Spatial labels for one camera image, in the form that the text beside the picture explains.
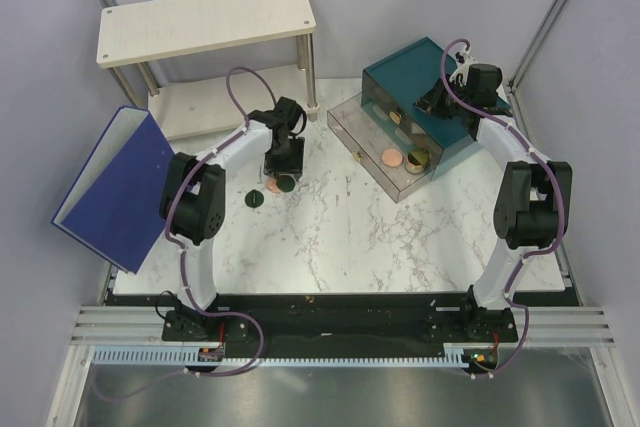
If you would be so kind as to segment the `pink makeup sponge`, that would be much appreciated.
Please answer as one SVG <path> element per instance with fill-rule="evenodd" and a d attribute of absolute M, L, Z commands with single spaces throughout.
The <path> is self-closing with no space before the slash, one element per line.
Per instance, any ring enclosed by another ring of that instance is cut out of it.
<path fill-rule="evenodd" d="M 279 193 L 280 189 L 277 186 L 277 181 L 274 178 L 269 178 L 265 184 L 266 188 L 272 193 Z"/>
<path fill-rule="evenodd" d="M 396 168 L 403 162 L 403 153 L 395 148 L 388 148 L 382 152 L 381 160 L 383 164 L 390 168 Z"/>

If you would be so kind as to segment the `dark green jar lid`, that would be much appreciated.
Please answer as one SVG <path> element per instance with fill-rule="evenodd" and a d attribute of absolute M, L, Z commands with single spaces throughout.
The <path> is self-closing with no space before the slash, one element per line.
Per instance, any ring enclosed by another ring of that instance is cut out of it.
<path fill-rule="evenodd" d="M 247 207 L 256 209 L 263 205 L 264 195 L 259 190 L 252 189 L 246 194 L 244 201 Z"/>

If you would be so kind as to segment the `gold cosmetic jar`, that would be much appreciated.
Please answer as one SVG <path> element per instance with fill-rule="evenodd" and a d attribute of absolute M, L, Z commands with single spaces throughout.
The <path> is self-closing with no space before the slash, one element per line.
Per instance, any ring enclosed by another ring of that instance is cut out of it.
<path fill-rule="evenodd" d="M 411 150 L 405 160 L 405 169 L 414 175 L 421 174 L 426 170 L 431 160 L 428 150 L 415 148 Z"/>

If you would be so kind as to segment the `smoked clear drawer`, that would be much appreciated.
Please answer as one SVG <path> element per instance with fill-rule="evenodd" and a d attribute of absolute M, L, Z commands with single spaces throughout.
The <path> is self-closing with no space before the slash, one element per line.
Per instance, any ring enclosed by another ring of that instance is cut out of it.
<path fill-rule="evenodd" d="M 401 145 L 395 135 L 390 135 L 390 128 L 385 128 L 382 123 L 381 113 L 377 112 L 372 102 L 363 101 L 362 94 L 331 108 L 327 112 L 327 124 L 394 202 L 404 200 L 433 179 L 435 168 L 427 167 L 418 175 L 405 169 L 406 156 L 411 150 Z M 403 153 L 400 166 L 390 168 L 383 164 L 381 155 L 388 148 Z"/>
<path fill-rule="evenodd" d="M 372 102 L 377 112 L 381 113 L 382 123 L 385 128 L 390 128 L 390 135 L 395 135 L 400 144 L 409 150 L 426 150 L 430 156 L 428 168 L 434 169 L 441 159 L 443 148 L 418 122 L 423 112 L 413 107 L 402 80 L 364 70 L 362 94 L 363 101 Z"/>

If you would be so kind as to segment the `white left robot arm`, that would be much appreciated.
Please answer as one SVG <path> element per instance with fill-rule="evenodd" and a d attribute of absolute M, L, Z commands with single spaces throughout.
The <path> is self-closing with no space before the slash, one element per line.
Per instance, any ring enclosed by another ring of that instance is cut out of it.
<path fill-rule="evenodd" d="M 214 237 L 225 219 L 227 176 L 262 156 L 263 174 L 291 191 L 303 173 L 306 124 L 303 108 L 282 97 L 271 110 L 249 113 L 245 125 L 209 152 L 171 159 L 160 215 L 166 240 L 179 248 L 181 290 L 164 317 L 164 341 L 203 342 L 218 332 L 220 318 L 207 307 L 217 297 Z"/>

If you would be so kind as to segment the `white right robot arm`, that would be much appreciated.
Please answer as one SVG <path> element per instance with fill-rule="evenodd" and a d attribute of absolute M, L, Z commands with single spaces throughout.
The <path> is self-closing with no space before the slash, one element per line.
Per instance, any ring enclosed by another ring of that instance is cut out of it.
<path fill-rule="evenodd" d="M 515 338 L 517 282 L 528 260 L 558 248 L 570 206 L 571 166 L 541 154 L 498 105 L 501 80 L 496 66 L 467 64 L 442 73 L 415 103 L 431 116 L 460 119 L 503 172 L 493 213 L 496 246 L 456 315 L 460 333 L 473 341 Z"/>

